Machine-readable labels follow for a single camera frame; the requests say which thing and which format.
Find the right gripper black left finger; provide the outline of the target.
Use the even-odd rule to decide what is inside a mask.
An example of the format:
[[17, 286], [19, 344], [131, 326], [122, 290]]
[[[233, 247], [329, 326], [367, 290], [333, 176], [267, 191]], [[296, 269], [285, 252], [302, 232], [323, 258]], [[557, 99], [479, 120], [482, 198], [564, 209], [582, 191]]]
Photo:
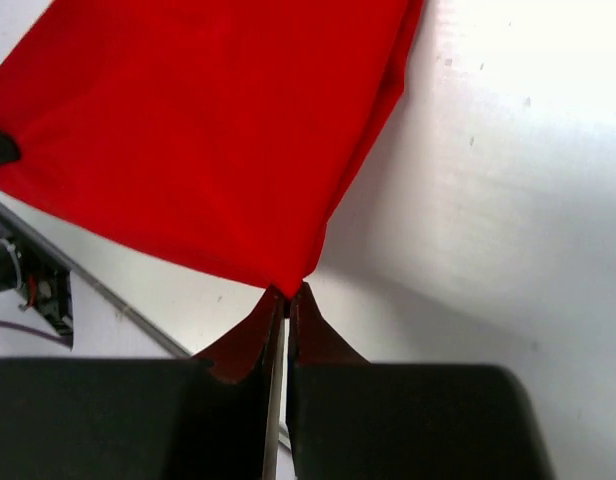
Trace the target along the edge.
[[272, 479], [284, 298], [185, 359], [0, 359], [0, 479]]

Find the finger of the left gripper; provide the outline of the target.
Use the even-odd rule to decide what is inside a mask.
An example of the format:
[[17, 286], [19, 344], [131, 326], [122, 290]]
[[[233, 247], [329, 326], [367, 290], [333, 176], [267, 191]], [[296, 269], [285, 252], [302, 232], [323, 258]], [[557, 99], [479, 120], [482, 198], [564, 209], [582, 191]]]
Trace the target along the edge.
[[20, 149], [15, 140], [0, 130], [0, 166], [19, 161]]

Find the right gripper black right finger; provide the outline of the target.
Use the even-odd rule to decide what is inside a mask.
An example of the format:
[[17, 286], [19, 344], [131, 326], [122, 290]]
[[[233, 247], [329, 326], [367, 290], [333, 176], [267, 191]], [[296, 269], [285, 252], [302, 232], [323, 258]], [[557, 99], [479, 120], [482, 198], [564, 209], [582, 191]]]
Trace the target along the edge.
[[303, 284], [289, 305], [286, 423], [300, 479], [551, 479], [521, 383], [474, 364], [362, 357]]

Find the red t-shirt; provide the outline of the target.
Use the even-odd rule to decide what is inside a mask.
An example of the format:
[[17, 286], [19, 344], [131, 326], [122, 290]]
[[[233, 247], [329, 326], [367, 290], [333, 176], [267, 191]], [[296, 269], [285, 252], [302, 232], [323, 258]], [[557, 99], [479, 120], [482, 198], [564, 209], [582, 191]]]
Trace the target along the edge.
[[0, 65], [0, 190], [297, 292], [404, 90], [418, 1], [55, 1]]

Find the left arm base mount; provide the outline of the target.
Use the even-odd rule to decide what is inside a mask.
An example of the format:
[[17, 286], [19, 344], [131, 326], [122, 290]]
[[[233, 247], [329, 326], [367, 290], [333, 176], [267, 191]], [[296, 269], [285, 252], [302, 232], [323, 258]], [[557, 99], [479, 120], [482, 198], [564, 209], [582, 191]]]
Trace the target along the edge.
[[16, 292], [19, 310], [53, 330], [37, 334], [68, 348], [74, 342], [70, 273], [60, 253], [0, 203], [0, 293]]

